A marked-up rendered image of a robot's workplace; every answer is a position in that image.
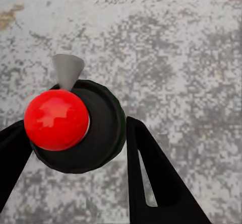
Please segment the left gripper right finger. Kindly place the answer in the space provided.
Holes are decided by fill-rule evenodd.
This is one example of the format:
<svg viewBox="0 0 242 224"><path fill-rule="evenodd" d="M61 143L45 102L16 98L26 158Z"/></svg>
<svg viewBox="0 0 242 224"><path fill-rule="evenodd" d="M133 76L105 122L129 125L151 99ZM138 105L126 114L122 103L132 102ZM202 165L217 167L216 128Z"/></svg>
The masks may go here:
<svg viewBox="0 0 242 224"><path fill-rule="evenodd" d="M146 125L126 121L130 224L211 224ZM157 207L146 204L138 150Z"/></svg>

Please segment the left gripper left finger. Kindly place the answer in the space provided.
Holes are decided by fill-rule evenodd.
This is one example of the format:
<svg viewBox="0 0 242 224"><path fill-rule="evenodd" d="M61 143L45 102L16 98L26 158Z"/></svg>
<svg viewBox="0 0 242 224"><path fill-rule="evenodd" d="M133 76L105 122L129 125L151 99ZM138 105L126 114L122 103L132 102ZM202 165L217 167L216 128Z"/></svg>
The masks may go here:
<svg viewBox="0 0 242 224"><path fill-rule="evenodd" d="M0 131L0 213L32 152L23 120Z"/></svg>

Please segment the insectifuge atomizer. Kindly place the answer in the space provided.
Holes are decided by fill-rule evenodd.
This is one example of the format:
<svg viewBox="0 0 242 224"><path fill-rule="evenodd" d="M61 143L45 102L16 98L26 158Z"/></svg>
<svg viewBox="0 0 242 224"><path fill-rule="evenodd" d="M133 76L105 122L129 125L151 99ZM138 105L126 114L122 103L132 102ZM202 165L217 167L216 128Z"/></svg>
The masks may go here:
<svg viewBox="0 0 242 224"><path fill-rule="evenodd" d="M104 85L78 79L84 59L63 53L51 60L58 84L37 95L21 119L33 151L62 173L98 169L127 148L119 99Z"/></svg>

